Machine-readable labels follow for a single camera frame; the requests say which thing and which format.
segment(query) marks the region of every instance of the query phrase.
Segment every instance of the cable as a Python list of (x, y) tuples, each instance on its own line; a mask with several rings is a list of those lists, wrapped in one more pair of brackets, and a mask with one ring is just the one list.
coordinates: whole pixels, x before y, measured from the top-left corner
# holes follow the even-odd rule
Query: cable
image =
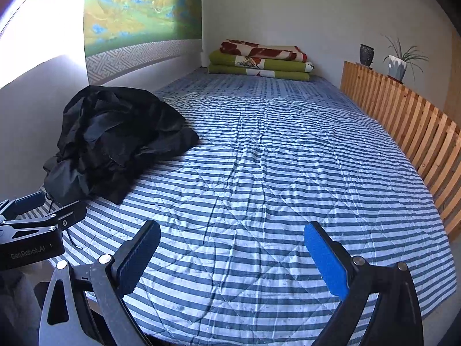
[(75, 242), (74, 242), (74, 240), (72, 239), (72, 237), (71, 237), (71, 235), (70, 235), (68, 229), (66, 230), (66, 232), (67, 232), (67, 236), (69, 237), (70, 242), (72, 243), (72, 246), (74, 246), (76, 249), (84, 249), (83, 247), (79, 247), (79, 246), (77, 246), (77, 245), (75, 244)]

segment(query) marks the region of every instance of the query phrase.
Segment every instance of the plant pot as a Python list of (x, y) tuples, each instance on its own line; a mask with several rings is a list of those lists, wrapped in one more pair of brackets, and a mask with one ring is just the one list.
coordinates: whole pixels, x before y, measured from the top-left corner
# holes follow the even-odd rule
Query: plant pot
[(360, 63), (370, 67), (373, 62), (374, 48), (362, 44), (360, 46)]
[(405, 76), (405, 71), (407, 71), (407, 65), (405, 61), (395, 56), (389, 56), (389, 76), (401, 82)]

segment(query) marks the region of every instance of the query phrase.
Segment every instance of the green blanket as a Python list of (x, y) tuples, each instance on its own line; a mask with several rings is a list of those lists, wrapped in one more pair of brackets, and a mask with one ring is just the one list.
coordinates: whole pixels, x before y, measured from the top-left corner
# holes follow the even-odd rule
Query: green blanket
[(280, 70), (301, 73), (310, 73), (314, 69), (312, 62), (283, 61), (272, 59), (257, 59), (255, 57), (235, 56), (215, 50), (209, 56), (214, 65), (238, 66), (261, 70)]
[(293, 71), (278, 71), (278, 70), (259, 70), (238, 68), (236, 66), (224, 66), (210, 64), (208, 66), (210, 74), (240, 74), (248, 76), (266, 76), (269, 78), (290, 79), (290, 80), (309, 80), (308, 73), (296, 73)]

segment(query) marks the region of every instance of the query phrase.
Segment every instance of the landscape painting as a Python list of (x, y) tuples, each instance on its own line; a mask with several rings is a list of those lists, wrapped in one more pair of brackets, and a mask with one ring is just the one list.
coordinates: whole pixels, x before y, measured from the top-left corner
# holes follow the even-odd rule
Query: landscape painting
[(85, 55), (166, 40), (201, 39), (201, 0), (85, 0)]

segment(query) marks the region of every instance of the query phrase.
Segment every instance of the blue foam pad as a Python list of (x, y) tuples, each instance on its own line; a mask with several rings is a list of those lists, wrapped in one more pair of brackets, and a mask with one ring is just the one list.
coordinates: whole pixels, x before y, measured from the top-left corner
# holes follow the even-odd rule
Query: blue foam pad
[(160, 235), (158, 223), (147, 220), (133, 239), (123, 242), (114, 254), (116, 262), (120, 260), (120, 265), (112, 267), (116, 268), (115, 282), (120, 296), (131, 294), (136, 288), (160, 243)]
[(304, 228), (304, 244), (330, 293), (341, 300), (346, 299), (349, 293), (347, 272), (312, 224)]

